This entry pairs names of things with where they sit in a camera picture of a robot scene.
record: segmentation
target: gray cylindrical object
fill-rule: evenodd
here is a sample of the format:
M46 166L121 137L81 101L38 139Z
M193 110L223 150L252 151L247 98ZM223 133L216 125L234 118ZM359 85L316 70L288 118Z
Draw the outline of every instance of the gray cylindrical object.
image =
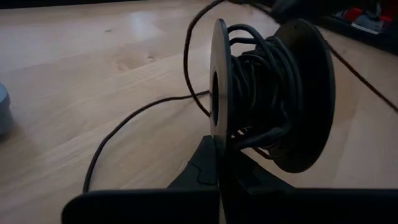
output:
M12 116L10 110L10 96L6 87L0 83L0 135L12 128Z

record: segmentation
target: black spool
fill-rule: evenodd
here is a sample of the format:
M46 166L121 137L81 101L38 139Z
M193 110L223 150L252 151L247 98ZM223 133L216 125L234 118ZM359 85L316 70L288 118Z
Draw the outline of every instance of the black spool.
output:
M211 46L210 67L210 122L211 135L218 152L241 149L232 135L241 114L242 101L237 100L233 81L233 63L226 24L216 21ZM325 40L317 28L305 20L290 21L282 25L274 37L279 38L297 66L295 85L297 103L294 116L298 117L289 132L279 139L272 152L274 162L286 172L303 172L319 158L327 142L335 110L335 77L333 64ZM257 118L258 122L269 120Z

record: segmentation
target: desk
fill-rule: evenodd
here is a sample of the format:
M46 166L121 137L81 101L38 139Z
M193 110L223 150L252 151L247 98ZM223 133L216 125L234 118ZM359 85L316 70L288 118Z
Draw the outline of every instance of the desk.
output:
M186 28L208 3L159 0L0 11L0 82L9 90L16 121L0 139L0 223L59 223L63 206L81 193L100 141L141 106L188 93L182 70ZM229 25L250 24L264 36L278 28L248 6L224 3L209 12L193 33L190 51L196 91L208 89L211 37L219 17ZM322 32L398 104L396 56ZM398 188L398 115L333 62L335 120L318 162L307 172L286 174L253 151L245 153L297 187ZM209 105L207 97L201 100ZM107 144L92 189L165 187L209 133L208 118L192 100L151 108Z

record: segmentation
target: wooden surface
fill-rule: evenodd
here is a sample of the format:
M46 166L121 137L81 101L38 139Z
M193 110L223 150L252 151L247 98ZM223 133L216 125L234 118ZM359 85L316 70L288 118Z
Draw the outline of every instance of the wooden surface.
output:
M182 49L188 23L209 1L142 1L0 11L0 82L9 90L16 127L0 138L0 223L60 223L80 194L104 136L132 111L188 93ZM247 23L262 35L278 28L246 6L225 3L195 29L190 74L208 89L215 19ZM325 38L398 104L398 59L331 32ZM234 47L233 53L242 51ZM319 161L286 174L300 187L398 188L398 115L338 61L333 129ZM201 99L208 105L208 98ZM208 119L192 100L139 115L110 140L92 189L165 187L184 168Z

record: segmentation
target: spool hole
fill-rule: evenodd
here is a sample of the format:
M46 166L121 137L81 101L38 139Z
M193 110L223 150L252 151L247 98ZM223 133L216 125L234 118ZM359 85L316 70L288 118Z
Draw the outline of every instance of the spool hole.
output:
M211 114L215 126L218 123L218 76L217 72L213 75L213 86L211 87Z

